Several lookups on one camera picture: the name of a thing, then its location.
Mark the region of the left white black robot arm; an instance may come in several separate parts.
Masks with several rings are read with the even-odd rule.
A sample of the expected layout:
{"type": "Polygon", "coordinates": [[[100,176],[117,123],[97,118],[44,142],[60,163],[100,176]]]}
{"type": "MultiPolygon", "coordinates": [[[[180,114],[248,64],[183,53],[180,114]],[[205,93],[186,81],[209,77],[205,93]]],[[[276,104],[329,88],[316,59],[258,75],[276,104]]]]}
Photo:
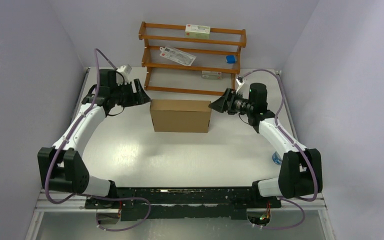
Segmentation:
{"type": "Polygon", "coordinates": [[[69,128],[51,147],[42,147],[38,151],[41,183],[50,202],[58,203],[50,196],[50,191],[58,191],[70,196],[95,197],[106,208],[118,203],[115,183],[92,176],[82,155],[97,127],[114,107],[125,109],[151,101],[139,79],[128,79],[130,72],[129,65],[99,69],[97,83],[82,99],[79,112],[69,128]]]}

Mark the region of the brown cardboard box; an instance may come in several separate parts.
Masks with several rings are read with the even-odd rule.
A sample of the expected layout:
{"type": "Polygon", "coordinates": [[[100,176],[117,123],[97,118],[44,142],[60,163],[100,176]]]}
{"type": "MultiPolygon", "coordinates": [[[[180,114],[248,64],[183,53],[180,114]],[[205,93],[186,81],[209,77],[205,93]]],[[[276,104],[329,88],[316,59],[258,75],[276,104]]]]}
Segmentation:
{"type": "Polygon", "coordinates": [[[209,100],[153,99],[150,115],[155,132],[208,133],[209,100]]]}

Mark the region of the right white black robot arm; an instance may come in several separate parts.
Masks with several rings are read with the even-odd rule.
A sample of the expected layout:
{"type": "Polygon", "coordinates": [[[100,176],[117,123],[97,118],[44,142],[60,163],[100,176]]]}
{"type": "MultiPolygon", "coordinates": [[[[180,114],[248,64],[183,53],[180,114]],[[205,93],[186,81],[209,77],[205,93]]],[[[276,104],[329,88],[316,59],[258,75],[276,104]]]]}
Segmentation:
{"type": "Polygon", "coordinates": [[[268,109],[267,87],[252,83],[248,98],[232,88],[209,104],[209,108],[229,115],[246,115],[248,124],[262,135],[279,155],[280,171],[277,177],[257,181],[257,189],[250,193],[250,202],[262,207],[269,197],[316,197],[323,189],[322,158],[315,148],[308,148],[289,134],[276,114],[268,109]]]}

